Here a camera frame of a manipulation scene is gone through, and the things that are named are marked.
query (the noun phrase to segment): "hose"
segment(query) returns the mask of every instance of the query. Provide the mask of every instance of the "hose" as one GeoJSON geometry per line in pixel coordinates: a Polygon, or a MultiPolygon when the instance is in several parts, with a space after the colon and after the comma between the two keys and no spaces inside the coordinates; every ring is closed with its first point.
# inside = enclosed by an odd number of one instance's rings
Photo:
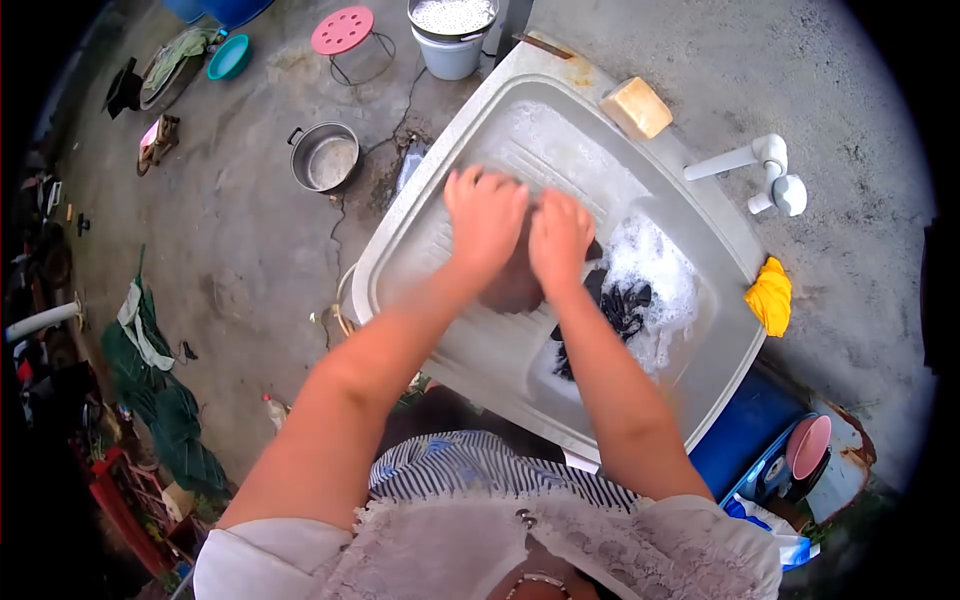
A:
{"type": "Polygon", "coordinates": [[[333,314],[337,317],[337,323],[340,324],[340,328],[343,329],[344,335],[347,337],[350,337],[350,334],[356,331],[356,325],[353,323],[353,321],[347,317],[344,317],[343,313],[340,312],[340,306],[344,301],[345,284],[347,283],[347,280],[350,279],[350,276],[353,275],[353,272],[356,270],[356,268],[356,263],[354,263],[349,269],[347,269],[347,272],[344,273],[344,276],[340,278],[340,283],[337,284],[337,301],[330,306],[330,308],[333,310],[333,314]]]}

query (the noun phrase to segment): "pink object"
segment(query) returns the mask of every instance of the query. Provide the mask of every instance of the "pink object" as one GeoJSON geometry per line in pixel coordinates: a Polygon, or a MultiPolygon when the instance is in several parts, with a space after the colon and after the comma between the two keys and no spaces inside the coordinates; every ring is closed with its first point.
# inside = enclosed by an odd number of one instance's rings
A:
{"type": "Polygon", "coordinates": [[[794,428],[786,443],[786,464],[795,479],[806,479],[820,464],[830,442],[830,417],[808,417],[794,428]]]}
{"type": "Polygon", "coordinates": [[[346,7],[320,22],[310,45],[324,56],[343,54],[355,48],[373,31],[373,12],[367,7],[346,7]]]}
{"type": "Polygon", "coordinates": [[[159,130],[160,120],[157,119],[154,121],[154,124],[150,126],[146,133],[143,134],[143,137],[140,138],[140,148],[147,148],[154,142],[156,142],[156,132],[159,130]]]}

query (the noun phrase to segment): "hand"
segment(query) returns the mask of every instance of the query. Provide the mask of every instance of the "hand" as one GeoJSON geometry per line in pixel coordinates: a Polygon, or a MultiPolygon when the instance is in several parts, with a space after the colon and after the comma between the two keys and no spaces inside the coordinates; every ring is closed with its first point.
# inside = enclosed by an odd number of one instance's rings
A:
{"type": "Polygon", "coordinates": [[[584,255],[593,234],[593,215],[575,198],[556,189],[543,190],[530,228],[530,266],[548,302],[581,286],[584,255]]]}
{"type": "Polygon", "coordinates": [[[514,253],[529,190],[502,173],[480,175],[480,165],[462,175],[450,171],[444,203],[453,224],[452,260],[486,286],[514,253]]]}

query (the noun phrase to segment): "white plastic sink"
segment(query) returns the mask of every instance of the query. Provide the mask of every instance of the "white plastic sink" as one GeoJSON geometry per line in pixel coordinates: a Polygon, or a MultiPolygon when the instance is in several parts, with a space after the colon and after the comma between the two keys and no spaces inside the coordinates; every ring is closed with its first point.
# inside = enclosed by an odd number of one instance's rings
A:
{"type": "MultiPolygon", "coordinates": [[[[597,109],[615,84],[582,58],[560,60],[519,44],[397,196],[357,264],[354,307],[365,323],[449,258],[442,193],[451,168],[481,162],[528,182],[535,192],[549,185],[574,195],[593,212],[601,245],[620,220],[639,211],[696,273],[696,319],[686,335],[670,340],[669,365],[656,373],[689,451],[764,340],[742,297],[765,254],[713,179],[684,180],[683,168],[693,159],[669,129],[636,143],[597,109]]],[[[450,326],[423,370],[565,450],[599,462],[575,388],[558,384],[543,368],[542,356],[538,361],[555,325],[547,304],[529,315],[497,315],[474,305],[450,326]]]]}

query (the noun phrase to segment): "forearm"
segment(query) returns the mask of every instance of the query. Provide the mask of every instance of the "forearm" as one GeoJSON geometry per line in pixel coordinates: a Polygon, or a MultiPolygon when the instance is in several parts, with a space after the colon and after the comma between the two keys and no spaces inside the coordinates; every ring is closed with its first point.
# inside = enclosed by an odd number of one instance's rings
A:
{"type": "Polygon", "coordinates": [[[710,497],[666,402],[583,286],[550,301],[608,476],[661,499],[710,497]]]}
{"type": "Polygon", "coordinates": [[[478,293],[468,274],[453,260],[447,262],[318,363],[298,406],[335,391],[371,417],[386,418],[450,323],[478,293]]]}
{"type": "Polygon", "coordinates": [[[321,359],[220,526],[288,516],[349,530],[387,414],[477,293],[448,262],[321,359]]]}

